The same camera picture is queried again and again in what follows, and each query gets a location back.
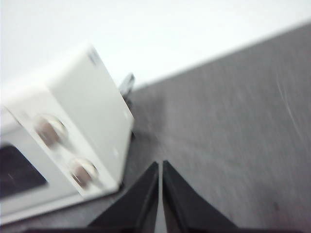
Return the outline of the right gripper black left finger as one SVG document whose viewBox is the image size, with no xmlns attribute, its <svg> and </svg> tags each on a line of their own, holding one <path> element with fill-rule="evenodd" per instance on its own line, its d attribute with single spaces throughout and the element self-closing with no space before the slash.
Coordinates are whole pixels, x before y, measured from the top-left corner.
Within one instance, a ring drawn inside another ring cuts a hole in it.
<svg viewBox="0 0 311 233">
<path fill-rule="evenodd" d="M 153 162 L 122 197 L 88 226 L 99 233 L 153 233 L 158 182 L 159 166 Z"/>
</svg>

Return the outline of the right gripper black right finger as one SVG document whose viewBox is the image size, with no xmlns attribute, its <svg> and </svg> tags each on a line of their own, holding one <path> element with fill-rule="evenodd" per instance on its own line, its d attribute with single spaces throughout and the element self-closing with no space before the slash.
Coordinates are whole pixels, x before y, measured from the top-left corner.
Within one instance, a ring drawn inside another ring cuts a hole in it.
<svg viewBox="0 0 311 233">
<path fill-rule="evenodd" d="M 239 228 L 202 198 L 169 161 L 163 162 L 163 191 L 183 233 L 238 233 Z"/>
</svg>

